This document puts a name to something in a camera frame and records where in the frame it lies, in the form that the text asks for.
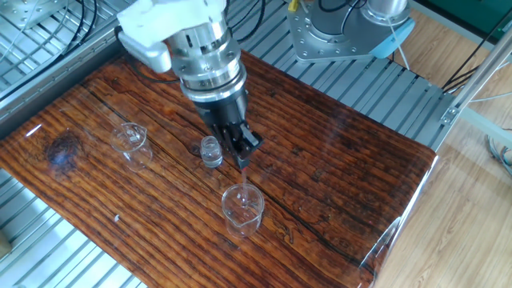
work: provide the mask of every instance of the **gray cable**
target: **gray cable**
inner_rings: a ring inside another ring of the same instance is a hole
[[[505,168],[506,172],[508,172],[509,175],[512,177],[512,164],[508,162],[505,158],[506,152],[510,151],[510,149],[508,149],[507,147],[503,147],[501,152],[498,152],[498,149],[494,144],[494,139],[492,139],[489,135],[486,135],[486,141],[487,149],[489,150],[491,157],[500,162]]]

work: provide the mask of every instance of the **black cable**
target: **black cable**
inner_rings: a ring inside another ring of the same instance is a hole
[[[265,3],[265,0],[260,0],[260,1],[262,2],[262,8],[259,11],[258,22],[256,23],[256,25],[254,26],[254,28],[252,29],[251,32],[249,32],[242,39],[237,40],[238,44],[242,44],[245,41],[249,40],[249,38],[253,37],[256,34],[256,31],[258,31],[259,27],[262,25],[263,17],[265,16],[265,5],[266,5],[266,3]]]
[[[354,5],[352,6],[351,4],[349,4],[349,6],[351,7],[346,16],[345,16],[345,21],[343,21],[343,24],[342,24],[342,34],[345,33],[345,24],[347,22],[347,20],[349,19],[350,15],[352,14],[352,10],[354,9],[361,9],[364,5],[366,5],[366,3],[368,2],[368,0],[364,0],[363,4],[361,4],[360,6],[356,6],[361,0],[356,0],[354,2]]]
[[[235,28],[236,26],[238,26],[240,23],[242,23],[242,21],[246,20],[247,16],[249,16],[250,12],[252,12],[252,10],[254,10],[254,8],[256,8],[256,5],[258,4],[258,0],[256,0],[256,2],[254,2],[254,5],[249,9],[249,12],[246,13],[246,15],[240,19],[240,21],[236,22],[236,24],[234,24],[231,29]]]
[[[85,0],[82,0],[82,16],[80,16],[80,22],[78,23],[78,28],[74,32],[73,37],[71,38],[70,44],[73,43],[78,38],[78,35],[80,34],[80,31],[82,30],[83,21],[84,21],[85,17],[86,17],[86,4],[85,4]]]
[[[364,0],[362,2],[362,4],[360,6],[356,6],[356,4],[358,4],[359,0],[357,0],[354,5],[352,6],[351,4],[349,4],[350,7],[352,7],[353,9],[361,9],[364,7],[364,5],[366,5],[366,3],[368,2],[368,0]]]
[[[443,93],[446,93],[446,92],[448,92],[448,91],[452,91],[453,89],[458,90],[458,89],[460,88],[460,86],[464,84],[464,82],[466,82],[469,78],[471,78],[471,76],[473,76],[473,74],[468,75],[468,76],[465,76],[463,80],[461,80],[461,81],[459,81],[459,82],[457,82],[457,83],[453,84],[452,86],[450,86],[450,87],[448,87],[448,88],[446,88],[446,89],[443,89],[443,91],[442,91],[442,92],[443,92]]]
[[[345,0],[344,3],[340,4],[338,7],[335,7],[335,8],[325,8],[322,4],[322,0],[318,0],[318,8],[320,8],[321,11],[323,12],[326,12],[326,13],[332,13],[332,12],[336,12],[338,10],[341,10],[343,9],[345,6],[348,5],[348,1],[349,0]]]
[[[478,46],[476,47],[476,49],[473,51],[473,53],[471,53],[471,55],[464,61],[464,63],[457,69],[457,71],[455,71],[455,73],[453,75],[451,75],[450,79],[448,79],[448,81],[446,81],[445,85],[442,87],[444,90],[448,90],[446,89],[446,87],[453,83],[454,81],[454,78],[455,76],[457,76],[457,74],[462,70],[462,68],[464,68],[464,66],[471,60],[471,58],[477,53],[478,50],[480,50],[480,48],[483,46],[483,44],[485,42],[487,42],[487,40],[489,40],[489,38],[492,36],[492,34],[496,31],[497,28],[500,27],[500,25],[509,17],[510,13],[512,13],[512,8],[509,9],[509,11],[500,19],[500,21],[498,21],[498,23],[493,27],[493,29],[488,33],[488,35],[480,42],[480,44],[478,44]]]
[[[97,16],[98,16],[98,2],[97,2],[97,0],[94,0],[93,20],[90,22],[90,26],[89,26],[89,29],[87,30],[86,34],[83,35],[82,40],[80,40],[80,42],[78,43],[79,46],[86,41],[87,37],[89,37],[90,32],[92,32],[92,30],[94,28],[94,23],[96,22]]]

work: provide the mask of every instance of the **wood grain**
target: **wood grain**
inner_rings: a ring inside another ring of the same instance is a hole
[[[250,238],[226,231],[220,199],[240,172],[229,158],[204,167],[208,131],[192,103],[178,85],[139,79],[123,58],[4,140],[0,166],[148,286],[357,287],[359,265],[435,153],[253,56],[243,61],[248,122],[266,140],[248,170],[266,201]],[[148,129],[154,157],[139,173],[110,147],[124,122]]]

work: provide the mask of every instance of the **wooden tabletop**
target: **wooden tabletop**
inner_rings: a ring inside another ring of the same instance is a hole
[[[192,102],[124,58],[0,142],[0,167],[151,287],[368,285],[360,264],[435,153],[249,54],[242,60],[248,122],[265,139],[247,172],[265,196],[250,238],[226,231],[221,196],[240,171],[227,156],[204,166],[198,145],[209,131]],[[148,128],[154,156],[139,173],[110,146],[124,122]]]

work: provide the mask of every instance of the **metal grating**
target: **metal grating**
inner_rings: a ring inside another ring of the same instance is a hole
[[[240,21],[255,1],[258,0],[232,0],[228,22],[233,25]],[[424,78],[387,59],[300,63],[292,47],[286,20],[287,4],[282,0],[266,0],[266,3],[264,22],[258,32],[242,44],[244,50],[375,121],[434,150],[439,148],[449,127],[440,125],[438,120],[453,96],[443,94]],[[106,25],[115,21],[116,11],[129,5],[123,0],[99,0],[98,4],[101,16],[96,28],[100,23]],[[86,0],[86,6],[88,11],[82,34],[92,19],[92,1]],[[64,27],[50,39],[49,31],[56,29],[64,13],[64,10],[59,11],[23,34],[34,43],[32,47],[48,53],[48,59],[57,55],[70,40],[71,31],[78,26],[81,6],[77,2],[70,4]],[[233,28],[236,38],[252,30],[258,13],[259,6]],[[2,25],[5,23],[0,22],[0,52],[5,49],[8,39]],[[12,85],[3,77],[10,71],[18,77],[15,80],[10,76],[16,82],[44,65],[43,58],[38,58],[39,54],[35,52],[23,52],[18,46],[13,51],[14,55],[8,56],[10,65],[7,68],[0,63],[0,82],[3,81],[4,86]],[[146,287],[3,170],[0,170],[0,230],[14,247],[10,254],[0,259],[2,286]]]
[[[2,287],[146,287],[85,235],[0,170]]]
[[[14,1],[19,0],[3,0],[2,3]],[[94,14],[93,0],[84,1],[85,17],[82,29],[78,33],[78,40],[82,39],[90,28]],[[98,0],[98,16],[94,27],[113,21],[113,16],[132,2],[134,0]],[[37,71],[49,65],[70,43],[80,22],[82,4],[76,0],[64,0],[64,3],[68,9],[60,9],[27,30],[22,30],[0,14],[0,57],[6,53],[13,40],[16,40],[0,62],[0,101],[7,92],[16,89]]]

